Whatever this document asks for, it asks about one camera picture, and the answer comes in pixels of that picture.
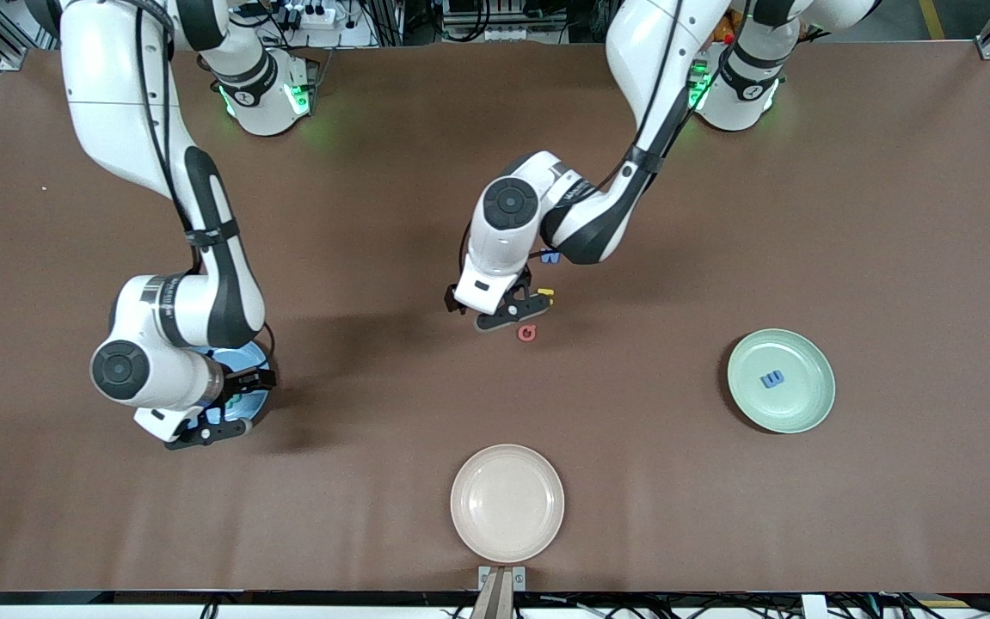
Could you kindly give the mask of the blue plate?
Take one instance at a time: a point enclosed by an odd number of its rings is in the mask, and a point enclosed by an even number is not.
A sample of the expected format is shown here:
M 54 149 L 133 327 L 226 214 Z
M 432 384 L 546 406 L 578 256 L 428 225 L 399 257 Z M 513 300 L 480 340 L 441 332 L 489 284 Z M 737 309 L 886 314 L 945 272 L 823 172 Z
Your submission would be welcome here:
M 264 350 L 261 345 L 255 341 L 248 342 L 248 344 L 237 349 L 193 347 L 192 350 L 193 352 L 203 353 L 203 355 L 211 357 L 212 360 L 218 362 L 224 367 L 224 371 L 226 371 L 226 373 L 230 371 L 243 370 L 252 367 L 252 365 L 258 365 L 258 367 L 266 367 L 271 369 L 270 361 L 267 360 L 266 350 Z M 226 410 L 224 411 L 224 419 L 245 419 L 252 422 L 260 411 L 261 410 Z

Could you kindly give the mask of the beige plate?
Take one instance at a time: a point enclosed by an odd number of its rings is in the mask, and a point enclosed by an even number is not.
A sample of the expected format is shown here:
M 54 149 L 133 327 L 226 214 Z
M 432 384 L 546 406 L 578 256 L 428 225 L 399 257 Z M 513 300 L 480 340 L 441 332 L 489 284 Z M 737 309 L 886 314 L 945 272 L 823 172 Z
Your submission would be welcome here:
M 502 444 L 472 454 L 452 482 L 452 524 L 470 551 L 495 564 L 520 564 L 560 533 L 565 491 L 536 450 Z

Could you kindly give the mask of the green plate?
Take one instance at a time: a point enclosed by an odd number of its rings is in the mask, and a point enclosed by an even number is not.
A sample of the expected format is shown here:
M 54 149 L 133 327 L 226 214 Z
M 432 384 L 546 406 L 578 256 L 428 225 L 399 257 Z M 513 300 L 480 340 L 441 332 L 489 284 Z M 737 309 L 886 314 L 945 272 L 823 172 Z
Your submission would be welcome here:
M 785 383 L 767 390 L 759 377 L 781 370 Z M 836 397 L 835 373 L 812 340 L 780 328 L 746 334 L 727 361 L 728 391 L 739 411 L 770 432 L 807 432 L 827 418 Z

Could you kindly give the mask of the brown table cover sheet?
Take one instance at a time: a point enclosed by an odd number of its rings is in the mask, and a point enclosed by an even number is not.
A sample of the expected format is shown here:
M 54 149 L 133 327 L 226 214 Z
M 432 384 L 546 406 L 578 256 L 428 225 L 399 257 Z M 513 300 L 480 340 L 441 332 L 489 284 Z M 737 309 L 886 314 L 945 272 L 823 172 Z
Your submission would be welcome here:
M 521 342 L 447 313 L 478 194 L 547 149 L 600 179 L 635 125 L 597 46 L 338 52 L 315 116 L 227 117 L 214 157 L 277 334 L 243 438 L 171 451 L 94 389 L 122 283 L 187 266 L 169 203 L 79 149 L 58 55 L 0 76 L 0 591 L 462 589 L 450 489 L 534 448 L 567 502 L 555 591 L 990 591 L 990 62 L 817 43 L 753 129 L 692 121 L 607 261 L 534 264 Z M 832 411 L 770 432 L 729 393 L 746 334 L 812 340 Z

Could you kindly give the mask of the white power strip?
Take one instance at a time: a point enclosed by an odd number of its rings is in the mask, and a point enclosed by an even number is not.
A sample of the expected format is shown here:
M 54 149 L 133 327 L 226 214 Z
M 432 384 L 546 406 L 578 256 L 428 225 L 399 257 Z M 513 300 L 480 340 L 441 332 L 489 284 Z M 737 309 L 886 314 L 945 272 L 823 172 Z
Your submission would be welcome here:
M 271 0 L 282 30 L 333 30 L 340 11 L 335 0 Z

